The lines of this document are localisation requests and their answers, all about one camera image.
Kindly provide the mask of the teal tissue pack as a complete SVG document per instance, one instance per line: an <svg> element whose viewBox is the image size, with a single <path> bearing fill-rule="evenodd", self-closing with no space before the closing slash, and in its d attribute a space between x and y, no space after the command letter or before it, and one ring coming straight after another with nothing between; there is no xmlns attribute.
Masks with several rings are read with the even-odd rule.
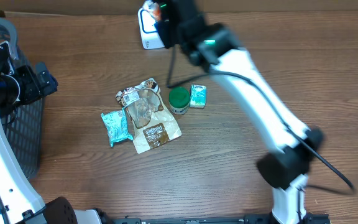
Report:
<svg viewBox="0 0 358 224"><path fill-rule="evenodd" d="M206 90L203 85L192 85L190 93L190 107L204 108L206 106Z"/></svg>

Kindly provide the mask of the green lid jar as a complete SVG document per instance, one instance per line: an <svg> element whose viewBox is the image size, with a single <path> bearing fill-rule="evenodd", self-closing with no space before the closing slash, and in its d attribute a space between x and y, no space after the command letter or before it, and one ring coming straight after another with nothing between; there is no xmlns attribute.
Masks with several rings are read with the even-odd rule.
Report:
<svg viewBox="0 0 358 224"><path fill-rule="evenodd" d="M173 88L168 96L170 111L177 115L185 114L190 107L189 91L183 87Z"/></svg>

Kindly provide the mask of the brown cookie bag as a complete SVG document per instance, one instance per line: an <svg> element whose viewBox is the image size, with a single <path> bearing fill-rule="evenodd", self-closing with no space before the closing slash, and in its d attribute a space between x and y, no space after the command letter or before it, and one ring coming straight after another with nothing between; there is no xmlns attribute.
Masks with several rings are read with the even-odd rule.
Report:
<svg viewBox="0 0 358 224"><path fill-rule="evenodd" d="M118 91L116 100L128 112L134 126L133 143L137 153L149 151L182 135L153 78Z"/></svg>

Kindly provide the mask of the teal snack bar wrapper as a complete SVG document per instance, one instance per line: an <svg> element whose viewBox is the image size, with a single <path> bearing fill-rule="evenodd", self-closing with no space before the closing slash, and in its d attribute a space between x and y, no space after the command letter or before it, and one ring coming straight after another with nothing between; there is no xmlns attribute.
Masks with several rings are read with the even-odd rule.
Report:
<svg viewBox="0 0 358 224"><path fill-rule="evenodd" d="M115 143L133 140L133 136L129 133L126 112L124 108L112 111L108 114L101 113L101 119L107 129L109 144L111 147Z"/></svg>

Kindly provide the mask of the orange tissue pack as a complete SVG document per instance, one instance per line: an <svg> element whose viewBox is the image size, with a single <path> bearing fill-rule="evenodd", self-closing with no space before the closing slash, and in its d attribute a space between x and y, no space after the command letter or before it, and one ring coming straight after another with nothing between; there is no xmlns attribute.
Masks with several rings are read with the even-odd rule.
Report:
<svg viewBox="0 0 358 224"><path fill-rule="evenodd" d="M156 21L161 20L161 10L158 3L153 0L146 0L142 8L147 11Z"/></svg>

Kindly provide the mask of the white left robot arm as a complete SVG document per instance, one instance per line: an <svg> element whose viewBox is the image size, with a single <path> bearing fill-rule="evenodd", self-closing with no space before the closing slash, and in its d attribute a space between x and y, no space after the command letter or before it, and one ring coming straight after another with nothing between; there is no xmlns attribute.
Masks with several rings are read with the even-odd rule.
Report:
<svg viewBox="0 0 358 224"><path fill-rule="evenodd" d="M0 42L0 223L101 223L98 210L51 202L31 186L39 169L44 97L57 82L45 66L33 70L11 40Z"/></svg>

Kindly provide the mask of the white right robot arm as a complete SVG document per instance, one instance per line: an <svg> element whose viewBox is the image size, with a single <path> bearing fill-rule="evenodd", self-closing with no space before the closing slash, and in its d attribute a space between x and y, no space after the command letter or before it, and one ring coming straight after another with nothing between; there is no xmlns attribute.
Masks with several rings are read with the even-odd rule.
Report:
<svg viewBox="0 0 358 224"><path fill-rule="evenodd" d="M323 132L307 127L282 103L237 36L221 23L208 25L194 1L156 3L156 29L165 48L179 45L191 64L222 85L268 148L256 166L273 190L272 223L308 223L304 189Z"/></svg>

